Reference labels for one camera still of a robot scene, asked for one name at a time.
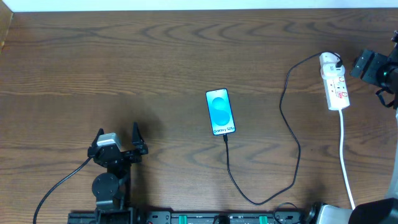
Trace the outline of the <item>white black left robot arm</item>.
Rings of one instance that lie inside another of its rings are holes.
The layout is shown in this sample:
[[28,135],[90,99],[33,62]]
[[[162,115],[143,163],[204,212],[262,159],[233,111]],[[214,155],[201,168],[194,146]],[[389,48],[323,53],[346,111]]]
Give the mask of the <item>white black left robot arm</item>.
[[106,169],[91,187],[96,197],[96,223],[137,223],[139,220],[135,209],[129,206],[131,166],[142,161],[148,147],[136,122],[131,142],[134,149],[122,151],[118,135],[106,134],[101,128],[88,148],[88,157]]

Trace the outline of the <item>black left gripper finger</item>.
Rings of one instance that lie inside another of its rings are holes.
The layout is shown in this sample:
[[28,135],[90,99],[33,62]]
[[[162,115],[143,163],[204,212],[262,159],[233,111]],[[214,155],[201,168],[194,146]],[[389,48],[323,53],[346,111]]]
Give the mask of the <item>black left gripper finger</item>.
[[132,127],[132,144],[135,146],[136,149],[143,149],[144,148],[144,140],[141,136],[141,133],[138,128],[138,124],[136,122],[133,122],[133,127]]
[[96,148],[97,147],[97,142],[98,142],[98,138],[104,134],[103,128],[99,128],[96,137],[94,138],[93,142],[91,143],[90,147],[91,148]]

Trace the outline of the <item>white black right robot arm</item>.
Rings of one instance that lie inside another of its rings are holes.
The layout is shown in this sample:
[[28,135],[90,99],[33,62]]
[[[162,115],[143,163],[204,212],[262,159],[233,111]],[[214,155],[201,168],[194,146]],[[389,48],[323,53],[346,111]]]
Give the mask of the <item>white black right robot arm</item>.
[[[397,125],[397,31],[391,42],[393,47],[387,55],[364,49],[357,56],[350,71],[352,77],[375,86],[374,95],[380,104],[394,110],[394,124]],[[353,209],[349,223],[397,224],[397,143],[394,144],[391,176],[383,198],[361,203]]]

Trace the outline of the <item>blue Galaxy smartphone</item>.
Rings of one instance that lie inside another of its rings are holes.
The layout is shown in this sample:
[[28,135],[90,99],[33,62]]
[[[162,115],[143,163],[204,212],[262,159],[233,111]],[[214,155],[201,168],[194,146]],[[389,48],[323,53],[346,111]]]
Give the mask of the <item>blue Galaxy smartphone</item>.
[[207,91],[205,96],[213,135],[234,133],[236,126],[227,89]]

